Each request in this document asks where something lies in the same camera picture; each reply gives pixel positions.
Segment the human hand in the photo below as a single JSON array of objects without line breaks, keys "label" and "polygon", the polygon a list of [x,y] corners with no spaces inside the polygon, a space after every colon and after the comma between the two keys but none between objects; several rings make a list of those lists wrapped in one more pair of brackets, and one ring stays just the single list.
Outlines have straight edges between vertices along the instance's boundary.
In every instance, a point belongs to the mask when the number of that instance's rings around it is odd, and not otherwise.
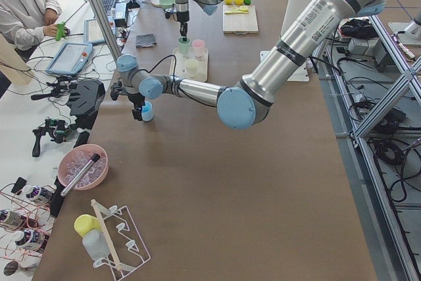
[{"label": "human hand", "polygon": [[52,38],[57,35],[57,25],[56,24],[50,24],[49,26],[44,26],[43,29],[45,36],[51,36]]},{"label": "human hand", "polygon": [[53,9],[46,9],[44,14],[45,25],[49,26],[57,21],[57,13]]}]

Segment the small bottle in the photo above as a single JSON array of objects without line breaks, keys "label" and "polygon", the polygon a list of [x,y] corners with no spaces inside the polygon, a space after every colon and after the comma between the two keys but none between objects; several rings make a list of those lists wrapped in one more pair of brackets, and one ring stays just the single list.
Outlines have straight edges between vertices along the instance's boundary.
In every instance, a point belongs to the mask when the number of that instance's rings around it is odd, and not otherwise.
[{"label": "small bottle", "polygon": [[32,218],[25,217],[11,210],[0,210],[0,227],[8,230],[37,227],[38,223]]},{"label": "small bottle", "polygon": [[100,258],[107,258],[110,254],[104,234],[97,229],[90,230],[86,233],[82,244],[93,261]]},{"label": "small bottle", "polygon": [[16,246],[26,250],[43,253],[49,236],[37,230],[19,230],[12,235]]},{"label": "small bottle", "polygon": [[37,205],[45,205],[53,198],[53,192],[40,186],[24,186],[22,192]]}]

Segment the lemon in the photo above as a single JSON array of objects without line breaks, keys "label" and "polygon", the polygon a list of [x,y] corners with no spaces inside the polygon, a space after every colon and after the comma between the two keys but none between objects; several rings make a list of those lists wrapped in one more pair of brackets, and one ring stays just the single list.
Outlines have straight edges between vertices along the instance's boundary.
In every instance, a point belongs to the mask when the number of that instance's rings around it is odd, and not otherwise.
[{"label": "lemon", "polygon": [[244,0],[244,5],[247,5],[247,6],[251,5],[251,0]]},{"label": "lemon", "polygon": [[243,2],[244,2],[244,0],[234,0],[234,3],[235,3],[237,6],[241,6],[241,5],[243,4]]},{"label": "lemon", "polygon": [[225,0],[226,5],[231,5],[234,0]]}]

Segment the bottle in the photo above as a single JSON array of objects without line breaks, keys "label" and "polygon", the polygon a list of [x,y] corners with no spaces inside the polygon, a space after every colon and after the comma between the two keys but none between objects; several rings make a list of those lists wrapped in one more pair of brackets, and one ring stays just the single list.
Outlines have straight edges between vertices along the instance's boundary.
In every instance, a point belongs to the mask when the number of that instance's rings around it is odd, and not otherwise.
[{"label": "bottle", "polygon": [[24,186],[22,192],[37,205],[45,205],[53,198],[53,192],[40,186]]},{"label": "bottle", "polygon": [[92,215],[82,214],[74,221],[74,230],[77,231],[82,238],[86,233],[93,229],[101,231],[98,218],[93,217]]},{"label": "bottle", "polygon": [[20,228],[33,228],[37,226],[37,221],[32,218],[25,217],[8,209],[0,210],[0,227],[8,230],[18,230]]},{"label": "bottle", "polygon": [[37,230],[19,230],[12,235],[16,246],[22,249],[43,253],[49,236]]},{"label": "bottle", "polygon": [[93,261],[107,258],[110,254],[107,241],[100,230],[93,229],[86,233],[82,239],[82,244]]}]

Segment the white table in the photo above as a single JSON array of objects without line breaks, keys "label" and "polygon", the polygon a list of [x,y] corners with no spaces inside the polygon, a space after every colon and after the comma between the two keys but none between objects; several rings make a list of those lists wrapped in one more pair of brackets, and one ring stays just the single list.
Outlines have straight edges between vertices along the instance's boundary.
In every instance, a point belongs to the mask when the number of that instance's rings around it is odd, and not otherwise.
[{"label": "white table", "polygon": [[[77,8],[84,3],[84,0],[75,1],[71,6],[65,10],[59,17],[58,22],[66,20]],[[66,26],[70,28],[71,34],[82,34],[84,31],[84,20],[93,18],[93,11],[89,4],[85,4],[67,23]],[[36,49],[32,55],[32,59],[28,61],[28,66],[35,68],[34,75],[40,82],[53,82],[54,77],[44,73],[47,65],[51,59],[37,59],[36,57],[50,56],[53,57],[60,49],[64,42],[83,42],[83,36],[69,36],[66,39],[55,41],[43,40],[43,43]],[[99,78],[108,89],[111,82],[112,74],[115,69],[115,63],[112,56],[109,54],[106,45],[96,45],[93,53],[87,62],[89,65],[78,75],[80,77]],[[44,85],[44,93],[49,93],[51,88]],[[61,159],[66,155],[75,144],[78,132],[72,132],[67,137],[67,141],[57,144],[50,141],[48,134],[41,138],[41,154],[39,157],[32,157],[32,148],[35,143],[35,136],[32,130],[39,125],[43,125],[47,116],[50,118],[64,119],[69,123],[74,123],[76,117],[70,117],[70,108],[64,105],[68,96],[60,98],[51,98],[62,106],[57,107],[47,99],[32,101],[31,94],[43,93],[40,90],[40,84],[33,79],[27,86],[9,87],[9,90],[19,93],[18,95],[11,91],[6,91],[4,96],[0,99],[1,124],[0,124],[0,165],[2,167],[0,188],[3,186],[15,183],[18,177],[26,179],[27,184],[52,186],[57,175],[57,167]],[[5,192],[10,193],[12,186],[5,189]],[[12,208],[11,202],[4,196],[0,198],[0,209]],[[0,236],[3,235],[4,230],[0,230]],[[0,247],[4,247],[10,241],[8,234],[0,240]],[[4,256],[4,251],[0,249],[0,256]],[[25,259],[22,265],[31,265],[39,259],[29,258]],[[7,264],[7,260],[0,260],[0,269]],[[7,280],[30,280],[32,276],[24,276],[18,272],[12,276],[7,277]]]}]

